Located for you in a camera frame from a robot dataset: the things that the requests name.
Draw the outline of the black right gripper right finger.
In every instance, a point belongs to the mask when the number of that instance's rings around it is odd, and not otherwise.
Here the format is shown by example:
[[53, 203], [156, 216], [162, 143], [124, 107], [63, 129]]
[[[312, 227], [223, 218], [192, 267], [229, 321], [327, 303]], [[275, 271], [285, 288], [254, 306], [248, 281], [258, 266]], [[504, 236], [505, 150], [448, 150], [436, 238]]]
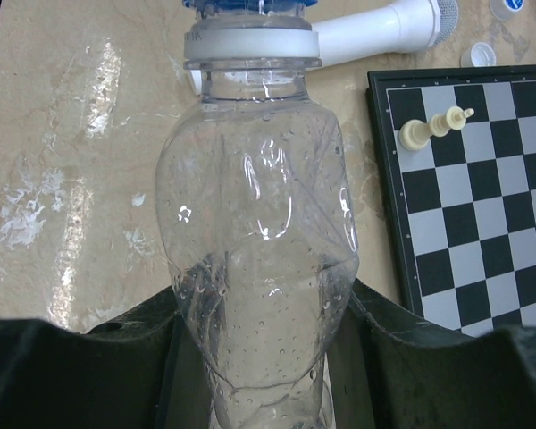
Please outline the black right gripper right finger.
[[339, 428], [536, 428], [536, 327], [478, 338], [356, 281], [330, 348]]

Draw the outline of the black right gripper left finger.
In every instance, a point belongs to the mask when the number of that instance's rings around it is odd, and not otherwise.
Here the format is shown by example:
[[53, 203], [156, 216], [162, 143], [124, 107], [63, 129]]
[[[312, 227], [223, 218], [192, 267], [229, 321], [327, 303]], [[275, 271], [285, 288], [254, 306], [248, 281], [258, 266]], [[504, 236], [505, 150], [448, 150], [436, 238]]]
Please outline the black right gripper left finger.
[[172, 289], [90, 332], [0, 319], [0, 428], [163, 428]]

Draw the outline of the clear bottle without label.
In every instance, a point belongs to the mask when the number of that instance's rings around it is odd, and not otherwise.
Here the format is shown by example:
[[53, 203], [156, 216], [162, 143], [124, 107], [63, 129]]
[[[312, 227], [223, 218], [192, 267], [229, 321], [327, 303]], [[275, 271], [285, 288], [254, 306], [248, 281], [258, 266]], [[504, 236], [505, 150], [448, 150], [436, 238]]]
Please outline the clear bottle without label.
[[201, 97], [156, 167], [172, 288], [222, 428], [324, 428], [324, 356], [358, 271], [339, 122], [307, 93], [295, 13], [201, 13]]

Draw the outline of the blue cap of clear bottle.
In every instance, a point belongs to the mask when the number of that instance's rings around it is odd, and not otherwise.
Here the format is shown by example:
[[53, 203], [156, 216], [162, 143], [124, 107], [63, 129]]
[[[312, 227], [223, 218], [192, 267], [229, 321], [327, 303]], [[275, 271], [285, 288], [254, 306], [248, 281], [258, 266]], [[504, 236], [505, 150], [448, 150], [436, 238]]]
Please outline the blue cap of clear bottle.
[[192, 9], [199, 18], [218, 14], [252, 13], [257, 15], [291, 14], [302, 16], [317, 0], [186, 0], [182, 5]]

